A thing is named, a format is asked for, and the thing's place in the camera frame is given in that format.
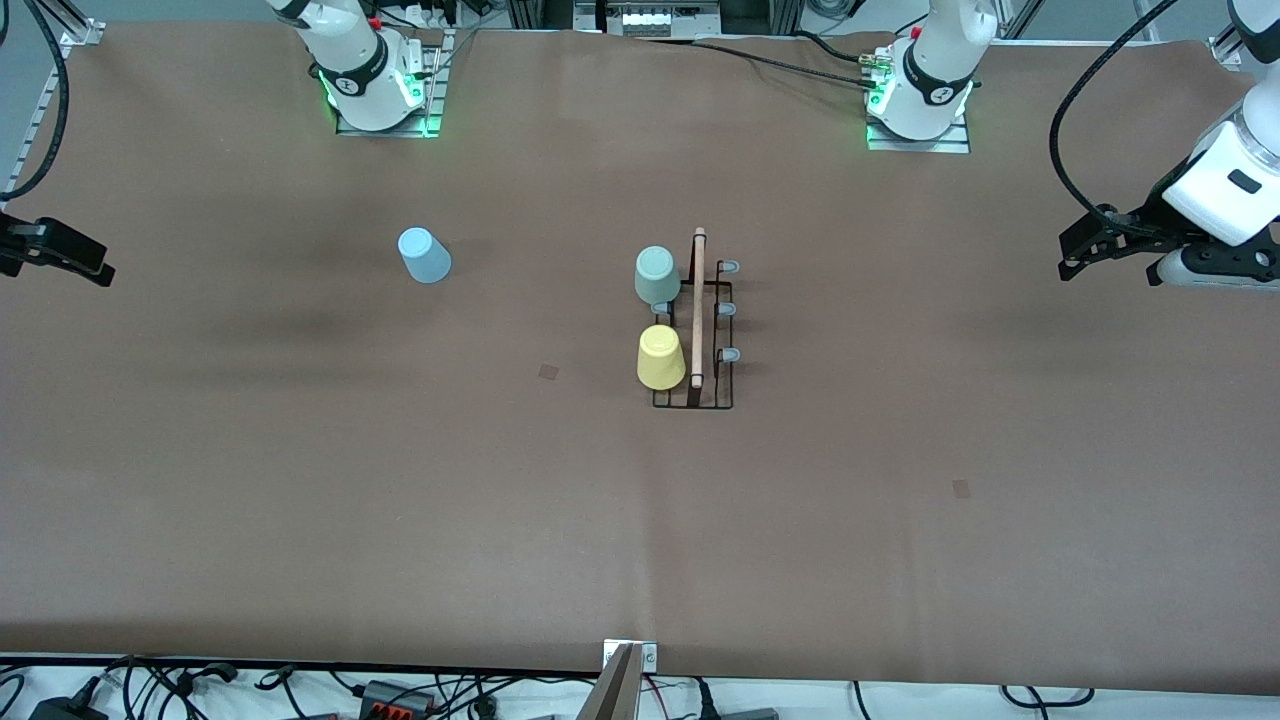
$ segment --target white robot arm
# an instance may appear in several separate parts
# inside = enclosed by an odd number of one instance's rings
[[[1262,81],[1201,136],[1142,208],[1124,215],[1093,208],[1064,232],[1061,279],[1098,260],[1161,252],[1147,269],[1153,286],[1280,290],[1280,246],[1268,229],[1280,217],[1280,3],[1228,0],[1228,8],[1265,65]]]
[[[992,0],[931,0],[919,37],[877,49],[890,67],[872,72],[878,87],[867,94],[867,114],[909,140],[941,136],[964,111],[997,27]]]
[[[266,4],[302,36],[329,102],[352,127],[387,129],[422,105],[421,41],[406,40],[392,28],[375,32],[357,0]]]

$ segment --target black cable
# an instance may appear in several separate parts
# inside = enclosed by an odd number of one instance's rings
[[[753,55],[750,53],[744,53],[741,50],[733,50],[732,47],[724,47],[723,45],[703,45],[701,42],[690,42],[692,47],[704,47],[707,50],[716,50],[717,53],[727,53],[730,55],[736,55],[739,58],[745,58],[756,63],[764,63],[765,65],[773,65],[774,68],[782,68],[785,70],[791,70],[794,73],[804,73],[806,76],[814,76],[827,79],[833,79],[837,82],[847,82],[849,85],[856,85],[858,87],[864,87],[867,90],[873,90],[876,83],[864,78],[855,78],[849,76],[837,76],[836,73],[827,73],[823,70],[815,70],[813,68],[801,68],[800,65],[792,65],[791,63],[783,63],[782,60],[774,60],[773,58],[763,58],[760,55]]]
[[[298,698],[293,697],[293,688],[289,687],[289,679],[284,678],[280,684],[284,685],[284,697],[289,698],[289,706],[292,706],[293,711],[298,714],[298,720],[307,720],[307,714],[302,712],[302,707],[298,705]]]
[[[329,676],[333,678],[333,682],[338,683],[343,688],[347,688],[347,692],[349,692],[351,694],[356,697],[362,697],[365,694],[364,685],[348,685],[346,680],[339,678],[338,674],[334,673],[333,670],[329,670]]]
[[[1011,705],[1016,705],[1023,710],[1039,711],[1041,720],[1048,720],[1048,711],[1051,707],[1080,707],[1082,705],[1088,705],[1093,700],[1093,696],[1097,694],[1093,688],[1085,688],[1084,694],[1075,700],[1056,700],[1046,702],[1044,698],[1041,697],[1039,691],[1034,687],[1023,685],[1023,688],[1032,696],[1032,702],[1024,702],[1014,697],[1014,694],[1009,692],[1009,685],[1000,685],[1000,694]]]
[[[1094,205],[1093,201],[1085,197],[1084,193],[1080,191],[1080,188],[1078,188],[1075,183],[1071,182],[1070,176],[1066,174],[1066,168],[1062,165],[1062,154],[1061,150],[1059,149],[1059,133],[1062,129],[1062,119],[1066,117],[1066,110],[1071,106],[1071,102],[1075,101],[1075,97],[1080,94],[1080,91],[1084,90],[1084,86],[1088,85],[1091,79],[1093,79],[1093,76],[1098,74],[1098,70],[1102,69],[1102,65],[1106,65],[1107,61],[1111,58],[1114,58],[1116,53],[1120,51],[1121,47],[1124,47],[1130,40],[1134,38],[1134,36],[1142,32],[1143,28],[1151,24],[1152,20],[1158,18],[1169,8],[1174,6],[1174,4],[1178,1],[1179,0],[1161,0],[1158,5],[1152,8],[1151,12],[1148,12],[1146,15],[1138,18],[1138,22],[1133,23],[1133,26],[1130,26],[1129,29],[1124,31],[1124,35],[1117,37],[1116,41],[1112,42],[1110,47],[1107,47],[1101,55],[1098,55],[1098,59],[1094,60],[1093,64],[1089,65],[1087,70],[1084,70],[1084,74],[1080,76],[1080,79],[1075,81],[1075,85],[1071,87],[1070,92],[1068,92],[1066,97],[1062,99],[1062,104],[1059,105],[1057,111],[1053,113],[1053,122],[1051,122],[1048,126],[1048,158],[1050,161],[1053,163],[1053,173],[1057,174],[1059,182],[1062,183],[1062,187],[1065,187],[1066,191],[1071,193],[1071,197],[1074,197],[1075,201],[1080,204],[1080,206],[1083,206],[1091,215],[1093,215],[1094,219],[1102,223],[1102,227],[1110,228],[1115,233],[1133,234],[1138,237],[1165,238],[1164,233],[1161,233],[1160,231],[1153,231],[1151,228],[1140,228],[1137,225],[1129,225],[1114,220],[1110,215],[1103,213],[1101,208]],[[1176,240],[1176,238],[1170,237],[1167,240]]]
[[[27,678],[23,675],[9,675],[8,678],[0,679],[0,688],[8,685],[9,683],[18,683],[18,687],[13,689],[13,694],[5,701],[4,707],[0,707],[0,717],[4,717],[13,703],[18,702],[18,696],[22,694],[22,688],[27,687]]]
[[[155,678],[156,682],[164,687],[164,689],[169,691],[169,696],[165,697],[165,702],[160,703],[161,717],[164,716],[165,705],[168,705],[172,698],[177,697],[178,700],[182,701],[183,707],[187,710],[188,720],[191,717],[200,717],[200,720],[209,720],[209,716],[205,715],[198,707],[196,707],[196,703],[191,702],[191,698],[187,697],[187,694],[189,694],[189,689],[187,692],[180,691],[178,685],[169,679],[168,671],[161,671],[160,667],[156,667],[155,665],[152,665],[150,661],[146,660],[138,660],[138,659],[131,659],[131,660],[137,661],[141,667],[145,667],[148,673],[151,673],[151,676]]]
[[[814,35],[814,33],[812,33],[812,32],[809,32],[806,29],[797,29],[796,31],[796,37],[808,37],[809,40],[814,41],[818,45],[818,47],[822,47],[823,53],[831,55],[832,58],[838,58],[841,60],[858,64],[858,55],[850,55],[847,53],[841,53],[840,50],[836,50],[835,47],[832,47],[831,45],[828,45],[826,40],[823,40],[822,37],[819,37],[819,36],[817,36],[817,35]]]
[[[699,720],[721,720],[719,711],[716,710],[716,698],[712,697],[712,688],[707,684],[707,680],[701,678],[694,678],[698,683],[698,693],[703,700],[703,711],[699,714]]]
[[[928,13],[924,13],[924,14],[923,14],[923,15],[920,15],[919,18],[915,18],[914,20],[911,20],[911,22],[906,23],[905,26],[902,26],[902,27],[900,27],[900,28],[895,29],[895,31],[893,31],[893,35],[902,35],[902,31],[904,31],[904,29],[908,29],[908,28],[910,28],[911,26],[914,26],[915,23],[918,23],[918,22],[923,20],[923,19],[924,19],[924,18],[927,18],[927,17],[929,17],[929,14],[928,14]]]
[[[54,159],[58,158],[58,150],[63,146],[63,133],[67,131],[67,110],[70,102],[70,88],[67,82],[67,63],[63,60],[63,49],[59,47],[58,40],[54,37],[54,32],[49,29],[49,23],[45,22],[45,15],[38,6],[36,6],[36,0],[22,0],[27,9],[31,10],[31,17],[36,19],[36,24],[40,26],[40,35],[45,36],[45,45],[49,46],[49,51],[54,55],[54,68],[58,72],[58,118],[54,120],[54,132],[49,137],[49,147],[45,149],[45,158],[40,161],[40,167],[36,172],[27,178],[27,182],[13,188],[10,192],[0,192],[0,201],[9,201],[15,197],[22,197],[40,184],[40,181],[45,179],[49,174],[49,168],[54,167]],[[9,18],[9,9],[5,8],[5,20]]]
[[[863,684],[854,680],[854,697],[858,700],[858,711],[863,714],[863,720],[872,720],[872,714],[867,712],[867,703],[863,702]]]
[[[276,670],[271,670],[270,673],[259,678],[259,680],[253,683],[253,687],[260,691],[274,691],[275,688],[283,687],[284,696],[289,698],[289,706],[293,707],[293,712],[301,720],[306,720],[307,714],[302,711],[301,706],[298,706],[298,698],[293,696],[293,688],[289,687],[289,678],[293,675],[294,671],[297,671],[297,667],[294,667],[293,665],[285,665]]]
[[[165,670],[165,675],[166,676],[168,676],[168,673],[169,671]],[[151,689],[147,689],[147,685],[142,685],[142,691],[146,691],[147,694],[142,698],[142,707],[138,708],[138,720],[145,720],[146,719],[146,716],[147,716],[147,707],[151,706],[151,698],[155,697],[156,691],[160,689],[160,682],[156,680],[155,676],[152,676],[148,680],[148,683],[151,684]]]

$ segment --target electrical cable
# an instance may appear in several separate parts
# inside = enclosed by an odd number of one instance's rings
[[[9,712],[9,708],[13,707],[13,703],[18,702],[18,696],[22,694],[22,688],[27,687],[27,678],[23,675],[9,675],[0,679],[0,688],[8,685],[9,683],[18,683],[18,685],[13,688],[13,694],[5,701],[4,707],[0,707],[0,717],[4,717],[5,714]]]
[[[1039,711],[1041,720],[1048,720],[1048,711],[1051,707],[1080,707],[1082,705],[1088,705],[1093,700],[1093,696],[1097,694],[1093,688],[1084,688],[1084,694],[1079,698],[1046,702],[1044,698],[1041,697],[1039,691],[1034,687],[1023,685],[1023,688],[1030,693],[1033,702],[1024,702],[1014,697],[1014,694],[1009,692],[1009,685],[1000,685],[1000,694],[1009,701],[1010,705],[1015,705],[1023,710]]]
[[[54,69],[58,73],[58,117],[54,120],[54,132],[49,137],[49,147],[45,149],[45,158],[40,161],[36,172],[27,178],[27,182],[13,188],[9,192],[0,192],[0,202],[8,202],[17,197],[27,195],[40,184],[40,181],[45,179],[49,174],[49,168],[54,167],[54,159],[58,158],[58,150],[63,146],[63,133],[67,131],[67,110],[70,102],[70,88],[67,82],[67,63],[63,60],[63,49],[59,47],[58,40],[54,37],[54,32],[49,29],[49,23],[45,20],[45,14],[36,5],[36,0],[22,0],[27,9],[31,10],[31,17],[35,18],[36,24],[40,27],[40,35],[45,37],[45,45],[49,46],[49,51],[54,55]],[[9,9],[5,8],[5,23],[9,19]]]
[[[698,715],[699,720],[721,720],[719,711],[716,710],[716,698],[712,697],[712,688],[707,684],[703,678],[694,678],[698,683],[698,694],[703,700],[703,711]]]
[[[1133,26],[1130,26],[1129,29],[1124,31],[1124,35],[1117,37],[1116,41],[1112,42],[1110,47],[1107,47],[1101,55],[1098,55],[1098,59],[1094,60],[1093,64],[1089,65],[1087,70],[1084,70],[1084,74],[1080,76],[1080,79],[1075,81],[1075,85],[1066,94],[1066,97],[1062,99],[1062,104],[1057,106],[1057,111],[1053,113],[1053,120],[1048,126],[1048,158],[1050,161],[1053,163],[1053,173],[1057,174],[1059,182],[1062,183],[1062,187],[1065,187],[1066,191],[1071,193],[1071,197],[1074,197],[1075,201],[1079,202],[1082,208],[1084,208],[1091,215],[1093,215],[1093,218],[1097,219],[1102,224],[1102,227],[1108,228],[1111,232],[1115,232],[1117,234],[1123,233],[1138,237],[1176,240],[1174,237],[1167,237],[1165,233],[1161,233],[1160,231],[1120,223],[1112,219],[1106,213],[1103,213],[1101,208],[1098,208],[1097,205],[1093,204],[1093,201],[1085,197],[1084,192],[1082,192],[1080,188],[1076,187],[1074,182],[1071,182],[1070,176],[1066,174],[1066,168],[1062,165],[1062,154],[1059,147],[1059,133],[1062,129],[1062,119],[1066,117],[1066,111],[1068,109],[1070,109],[1071,102],[1074,102],[1075,97],[1080,94],[1082,90],[1084,90],[1084,86],[1088,85],[1091,79],[1093,79],[1093,76],[1098,74],[1098,70],[1102,69],[1102,65],[1106,65],[1107,61],[1111,58],[1114,58],[1116,53],[1120,51],[1121,47],[1124,47],[1130,40],[1134,38],[1134,36],[1142,32],[1148,24],[1151,24],[1152,20],[1164,14],[1164,12],[1167,10],[1169,8],[1174,6],[1178,1],[1179,0],[1161,0],[1158,5],[1152,8],[1146,15],[1138,18],[1138,22],[1133,23]]]
[[[165,676],[168,675],[169,671],[165,670]],[[147,694],[142,698],[142,707],[138,708],[138,720],[143,720],[147,716],[147,707],[151,705],[151,698],[155,697],[156,691],[160,689],[160,682],[156,680],[155,676],[152,676],[148,683],[151,684],[150,691],[147,689],[147,685],[142,685],[142,691],[146,691]]]
[[[307,714],[302,711],[302,707],[298,705],[298,698],[294,697],[293,694],[293,688],[289,687],[289,678],[296,671],[297,667],[294,667],[293,665],[285,665],[278,670],[273,670],[259,678],[257,682],[253,683],[253,687],[260,691],[274,691],[275,688],[284,688],[284,697],[289,698],[289,706],[293,707],[293,712],[298,716],[300,720],[306,720]],[[161,714],[164,712],[163,708],[164,706],[161,706]]]
[[[808,37],[809,40],[814,41],[818,45],[818,47],[822,47],[823,53],[831,55],[832,58],[858,64],[858,55],[850,55],[849,53],[841,53],[840,50],[836,50],[835,47],[828,45],[827,41],[822,38],[822,36],[814,35],[806,29],[797,29],[795,35],[796,37]]]
[[[902,27],[900,27],[900,28],[895,29],[895,31],[893,31],[893,35],[902,35],[902,31],[904,31],[904,29],[909,29],[909,28],[910,28],[911,26],[914,26],[915,23],[918,23],[918,22],[923,20],[923,19],[924,19],[924,18],[927,18],[927,17],[929,17],[929,14],[928,14],[928,13],[924,13],[924,14],[923,14],[923,15],[920,15],[919,18],[915,18],[914,20],[911,20],[911,22],[906,23],[905,26],[902,26]]]
[[[353,696],[356,696],[356,697],[360,697],[360,694],[357,694],[357,693],[360,692],[360,691],[357,689],[357,688],[360,688],[360,685],[348,685],[348,684],[347,684],[346,682],[343,682],[343,679],[342,679],[342,678],[339,678],[339,676],[338,676],[338,674],[337,674],[337,673],[334,673],[333,670],[329,670],[329,676],[330,676],[330,678],[333,678],[333,682],[335,682],[335,683],[338,683],[339,685],[342,685],[343,688],[346,688],[346,689],[347,689],[347,692],[349,692],[351,694],[353,694]]]
[[[872,714],[867,712],[867,703],[863,702],[863,684],[854,680],[854,698],[858,700],[858,711],[863,714],[863,720],[872,720]]]
[[[867,90],[873,90],[876,83],[865,78],[855,78],[849,76],[837,76],[836,73],[828,73],[823,70],[815,70],[813,68],[801,68],[800,65],[792,65],[791,63],[783,63],[782,60],[774,60],[773,58],[764,58],[760,55],[753,55],[750,53],[744,53],[741,50],[735,50],[732,47],[724,47],[723,45],[703,45],[701,42],[690,42],[692,47],[703,47],[707,50],[716,50],[717,53],[727,53],[739,58],[745,58],[755,63],[764,63],[765,65],[773,65],[774,68],[782,68],[785,70],[791,70],[794,73],[804,73],[806,76],[820,77],[826,79],[833,79],[837,82],[847,82],[849,85],[855,85]]]
[[[653,688],[653,698],[658,701],[658,707],[662,710],[663,720],[671,720],[671,714],[667,712],[667,703],[666,701],[662,700],[662,691],[659,691],[658,684],[653,682],[653,676],[645,675],[644,680],[649,683],[650,688]]]

